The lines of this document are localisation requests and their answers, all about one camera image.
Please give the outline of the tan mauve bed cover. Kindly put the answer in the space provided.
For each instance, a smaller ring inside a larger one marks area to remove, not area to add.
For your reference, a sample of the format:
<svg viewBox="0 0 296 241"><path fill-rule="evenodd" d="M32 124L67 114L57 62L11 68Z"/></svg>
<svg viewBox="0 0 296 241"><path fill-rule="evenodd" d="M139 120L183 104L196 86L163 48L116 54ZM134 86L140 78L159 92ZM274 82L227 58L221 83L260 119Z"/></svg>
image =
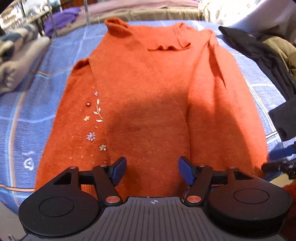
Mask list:
<svg viewBox="0 0 296 241"><path fill-rule="evenodd" d="M100 24L108 18L123 21L200 20L199 1L102 1L81 7L73 21L57 28L58 36L90 24Z"/></svg>

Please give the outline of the blue checked bed sheet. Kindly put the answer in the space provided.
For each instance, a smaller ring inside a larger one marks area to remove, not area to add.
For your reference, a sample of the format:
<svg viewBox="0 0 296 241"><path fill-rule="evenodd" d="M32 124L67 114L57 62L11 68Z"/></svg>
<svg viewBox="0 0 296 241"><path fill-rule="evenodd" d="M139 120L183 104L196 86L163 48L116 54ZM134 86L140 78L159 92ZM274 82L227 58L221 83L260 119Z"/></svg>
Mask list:
<svg viewBox="0 0 296 241"><path fill-rule="evenodd" d="M181 21L129 24L157 27L178 22ZM270 110L284 103L285 98L257 64L222 40L219 25L195 20L182 22L197 30L211 29L219 44L235 57L256 102L268 152L293 144L295 138L281 140L268 115ZM1 202L12 212L17 213L21 202L34 191L37 167L73 66L93 52L106 32L106 25L100 23L55 38L15 91L1 95Z"/></svg>

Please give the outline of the orange knit sweater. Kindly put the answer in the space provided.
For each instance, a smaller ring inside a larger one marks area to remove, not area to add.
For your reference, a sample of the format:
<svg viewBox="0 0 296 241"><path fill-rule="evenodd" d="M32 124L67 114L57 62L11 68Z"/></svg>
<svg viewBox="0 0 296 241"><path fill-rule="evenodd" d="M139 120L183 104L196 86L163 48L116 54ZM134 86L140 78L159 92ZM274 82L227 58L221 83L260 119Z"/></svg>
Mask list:
<svg viewBox="0 0 296 241"><path fill-rule="evenodd" d="M263 126L235 58L211 30L113 18L74 66L39 163L36 188L70 166L127 160L122 197L178 196L178 159L263 177Z"/></svg>

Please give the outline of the folded grey checked blanket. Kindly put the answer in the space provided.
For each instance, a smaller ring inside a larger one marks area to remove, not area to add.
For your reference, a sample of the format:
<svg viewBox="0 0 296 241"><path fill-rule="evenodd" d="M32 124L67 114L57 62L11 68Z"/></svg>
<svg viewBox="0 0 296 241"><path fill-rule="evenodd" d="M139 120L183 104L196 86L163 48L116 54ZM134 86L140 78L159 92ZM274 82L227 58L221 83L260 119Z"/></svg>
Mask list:
<svg viewBox="0 0 296 241"><path fill-rule="evenodd" d="M14 91L51 40L28 24L1 36L1 94Z"/></svg>

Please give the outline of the purple folded garment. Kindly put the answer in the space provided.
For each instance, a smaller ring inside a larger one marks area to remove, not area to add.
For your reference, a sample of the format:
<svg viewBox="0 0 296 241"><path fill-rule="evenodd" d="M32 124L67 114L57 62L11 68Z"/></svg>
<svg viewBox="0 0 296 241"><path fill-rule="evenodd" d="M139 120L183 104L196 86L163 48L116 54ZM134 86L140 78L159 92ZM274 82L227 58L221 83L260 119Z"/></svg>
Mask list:
<svg viewBox="0 0 296 241"><path fill-rule="evenodd" d="M49 16L44 22L44 34L48 37L52 36L52 34L54 33L53 23L55 24L56 30L62 29L66 27L69 23L74 22L80 12L80 7L71 7L63 11L53 13L53 21Z"/></svg>

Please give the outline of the dark navy garment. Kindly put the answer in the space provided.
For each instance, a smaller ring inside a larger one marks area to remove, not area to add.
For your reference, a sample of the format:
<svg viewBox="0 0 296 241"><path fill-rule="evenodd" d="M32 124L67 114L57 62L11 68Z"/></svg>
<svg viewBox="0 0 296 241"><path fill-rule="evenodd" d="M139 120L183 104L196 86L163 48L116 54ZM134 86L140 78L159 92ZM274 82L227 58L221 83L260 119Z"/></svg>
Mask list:
<svg viewBox="0 0 296 241"><path fill-rule="evenodd" d="M295 138L295 95L285 103L279 105L277 108L269 111L269 116L283 141Z"/></svg>

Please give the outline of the black garment pile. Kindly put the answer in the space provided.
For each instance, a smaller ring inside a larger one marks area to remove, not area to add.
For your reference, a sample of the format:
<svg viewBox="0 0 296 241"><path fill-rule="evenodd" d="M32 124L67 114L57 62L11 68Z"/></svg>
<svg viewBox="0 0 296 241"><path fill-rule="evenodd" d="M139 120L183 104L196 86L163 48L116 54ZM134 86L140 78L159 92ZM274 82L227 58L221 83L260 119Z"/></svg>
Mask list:
<svg viewBox="0 0 296 241"><path fill-rule="evenodd" d="M253 60L271 80L285 100L295 96L295 83L281 58L269 46L235 28L218 27L228 44Z"/></svg>

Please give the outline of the olive green garment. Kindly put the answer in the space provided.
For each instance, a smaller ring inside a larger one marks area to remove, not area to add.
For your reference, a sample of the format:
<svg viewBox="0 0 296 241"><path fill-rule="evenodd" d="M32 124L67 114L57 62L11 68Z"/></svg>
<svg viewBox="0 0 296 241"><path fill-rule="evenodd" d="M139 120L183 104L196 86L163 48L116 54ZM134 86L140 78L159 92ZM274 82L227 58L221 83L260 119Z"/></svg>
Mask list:
<svg viewBox="0 0 296 241"><path fill-rule="evenodd" d="M295 46L278 36L263 35L260 40L280 56L288 72L295 79Z"/></svg>

